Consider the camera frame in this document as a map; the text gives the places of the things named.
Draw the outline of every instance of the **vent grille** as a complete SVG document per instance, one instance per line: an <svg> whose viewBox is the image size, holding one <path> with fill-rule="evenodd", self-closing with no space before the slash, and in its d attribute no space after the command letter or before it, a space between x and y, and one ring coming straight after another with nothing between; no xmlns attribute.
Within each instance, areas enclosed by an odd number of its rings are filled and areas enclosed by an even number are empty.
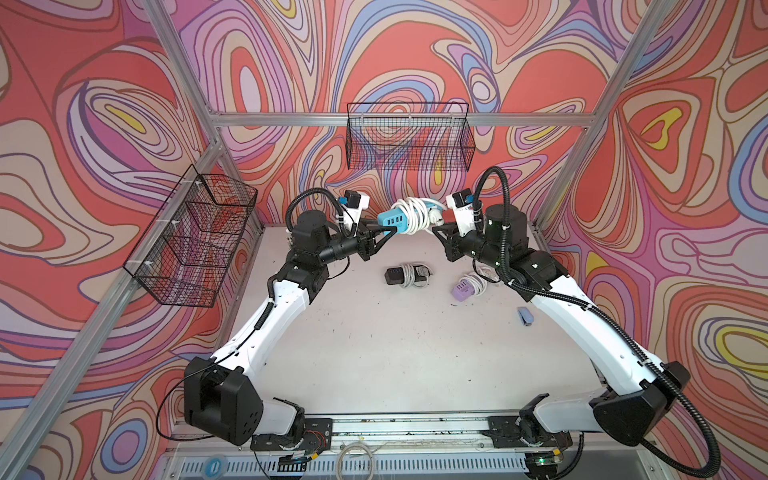
<svg viewBox="0 0 768 480"><path fill-rule="evenodd" d="M306 471L300 468L286 468L277 465L276 457L259 456L261 465L269 476L300 477L334 476L336 458L321 455L306 466ZM184 480L210 480L204 473L207 458L190 457L184 459L181 466L180 478ZM402 474L435 474L435 473L521 473L527 472L525 454L516 452L494 453L433 453L405 455L377 455L374 458L376 473L381 475ZM370 460L367 458L347 458L342 466L345 475L364 475L370 470ZM263 478L259 465L253 458L233 456L227 458L227 467L222 478Z"/></svg>

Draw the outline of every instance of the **aluminum frame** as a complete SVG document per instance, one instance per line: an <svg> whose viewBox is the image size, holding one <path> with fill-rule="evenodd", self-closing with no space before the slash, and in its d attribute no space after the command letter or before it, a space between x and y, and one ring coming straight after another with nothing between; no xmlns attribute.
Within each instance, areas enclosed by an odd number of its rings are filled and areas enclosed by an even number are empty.
<svg viewBox="0 0 768 480"><path fill-rule="evenodd" d="M217 127L345 127L343 113L212 113ZM366 117L392 117L391 114L366 113ZM590 127L595 122L591 113L557 114L479 114L467 113L472 127Z"/></svg>
<svg viewBox="0 0 768 480"><path fill-rule="evenodd" d="M221 155L221 144L214 142L208 146L198 160L201 171L210 171ZM188 181L179 183L179 187L168 199L164 210L150 227L149 232L136 248L132 258L144 258L155 241L165 229L179 207L192 180L197 175L193 169L187 171ZM11 480L21 478L32 457L42 445L46 435L56 423L61 411L66 406L88 371L104 342L122 316L133 295L138 291L139 283L125 269L120 268L118 278L109 287L99 302L96 310L88 318L83 328L74 338L61 360L58 361L51 375L43 383L40 391L25 409L22 417L5 437L0 447L0 478Z"/></svg>
<svg viewBox="0 0 768 480"><path fill-rule="evenodd" d="M608 79L602 95L598 98L597 107L594 109L596 118L593 125L590 128L585 128L574 143L571 154L565 159L563 167L558 172L547 196L544 198L544 202L541 204L541 208L535 214L534 225L541 226L560 207L563 196L571 185L571 180L587 160L592 144L598 139L611 109L616 105L619 95L627 86L637 64L643 58L643 54L648 49L667 13L677 2L678 0L653 0L648 5L648 9L643 14L643 18L640 19L627 49L624 50L624 54L616 65L616 70Z"/></svg>
<svg viewBox="0 0 768 480"><path fill-rule="evenodd" d="M599 130L634 71L635 65L650 44L650 40L664 20L666 12L675 3L677 3L676 0L653 0L648 6L627 50L609 78L593 113L552 114L540 112L530 114L470 114L468 116L472 126L568 126L584 128L574 144L574 150L555 178L542 208L536 215L534 224L539 224L541 218L547 218L554 213L560 204L572 175L585 162L591 143L597 138ZM346 114L336 113L223 114L212 112L162 0L144 0L144 7L161 45L167 52L171 65L180 79L183 91L190 98L200 126L210 142L205 153L197 162L199 171L210 172L217 159L220 158L222 160L221 166L228 175L242 178L229 148L221 137L220 129L222 127L254 125L326 127L346 124ZM184 198L183 190L184 188L180 187L179 191L170 199L165 213L160 215L161 219L170 219L170 214L175 211L174 202L180 202L180 199ZM161 231L162 226L158 226L157 223L153 225L151 233L142 242L142 248L144 248L145 243L148 245L146 248L149 248L151 246L148 243L149 240L159 236ZM106 341L137 288L136 280L121 269L118 278L104 295L83 329L75 337L54 371L46 379L29 407L5 438L2 447L0 447L0 478L16 480L24 475L27 465L53 427L61 410L71 398L74 389L88 370L93 358L104 345L104 341Z"/></svg>

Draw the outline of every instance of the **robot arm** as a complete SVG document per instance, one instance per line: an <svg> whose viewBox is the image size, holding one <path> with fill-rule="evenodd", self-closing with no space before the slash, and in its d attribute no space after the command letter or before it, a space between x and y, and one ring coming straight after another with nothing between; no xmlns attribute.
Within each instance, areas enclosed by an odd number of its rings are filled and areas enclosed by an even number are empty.
<svg viewBox="0 0 768 480"><path fill-rule="evenodd" d="M449 195L446 203L454 210L456 222L434 227L432 231L445 248L448 260L468 256L500 271L503 206L488 207L484 218L472 212L469 189ZM482 230L476 228L477 219L482 222ZM518 292L565 330L589 355L607 383L607 389L576 396L536 397L521 410L521 420L530 424L522 429L530 433L526 440L539 441L542 430L578 430L606 432L625 445L637 445L669 411L675 399L647 363L652 362L680 389L685 387L690 374L679 363L665 365L642 346L636 346L647 358L641 361L625 338L588 309L594 303L568 271L549 253L528 247L527 219L512 205L508 206L507 225L509 266L515 281L527 287ZM560 300L552 298L556 294L562 295ZM565 296L579 299L586 307L564 301Z"/></svg>
<svg viewBox="0 0 768 480"><path fill-rule="evenodd" d="M369 260L393 228L360 220L368 196L347 191L344 231L331 235L324 212L308 210L291 230L285 264L268 280L270 295L209 359L193 359L184 372L184 418L188 424L234 445L272 434L295 445L304 433L303 409L279 399L261 399L254 385L277 340L315 299L328 280L328 264L357 253Z"/></svg>

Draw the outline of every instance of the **blue power strip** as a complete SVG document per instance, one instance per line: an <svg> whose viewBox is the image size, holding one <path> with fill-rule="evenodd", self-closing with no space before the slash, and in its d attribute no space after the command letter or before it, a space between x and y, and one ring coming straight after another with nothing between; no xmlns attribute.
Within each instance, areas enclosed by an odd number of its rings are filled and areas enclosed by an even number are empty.
<svg viewBox="0 0 768 480"><path fill-rule="evenodd" d="M427 208L437 207L437 205L430 202L424 203ZM408 217L406 217L406 214L403 213L399 207L380 213L376 220L379 222L379 225L383 227L397 227L397 233L403 233L408 230Z"/></svg>

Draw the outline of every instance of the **mounting plate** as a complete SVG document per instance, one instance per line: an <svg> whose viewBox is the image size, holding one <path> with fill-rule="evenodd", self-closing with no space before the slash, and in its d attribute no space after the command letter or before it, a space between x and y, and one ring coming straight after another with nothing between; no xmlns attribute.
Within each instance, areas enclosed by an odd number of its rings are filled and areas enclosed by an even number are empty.
<svg viewBox="0 0 768 480"><path fill-rule="evenodd" d="M292 452L296 450L314 452L320 447L320 439L314 433L309 432L309 430L318 432L325 439L323 450L331 447L331 436L333 435L332 419L306 419L304 428L307 430L304 432L304 437L293 449L281 447L277 442L273 441L274 435L254 435L250 442L250 449L254 452Z"/></svg>
<svg viewBox="0 0 768 480"><path fill-rule="evenodd" d="M488 417L488 430L482 432L493 441L493 446L497 449L526 448L526 445L520 439L520 430L517 426L518 416L492 416ZM567 432L551 433L541 447L552 447L560 450L573 445L571 434Z"/></svg>

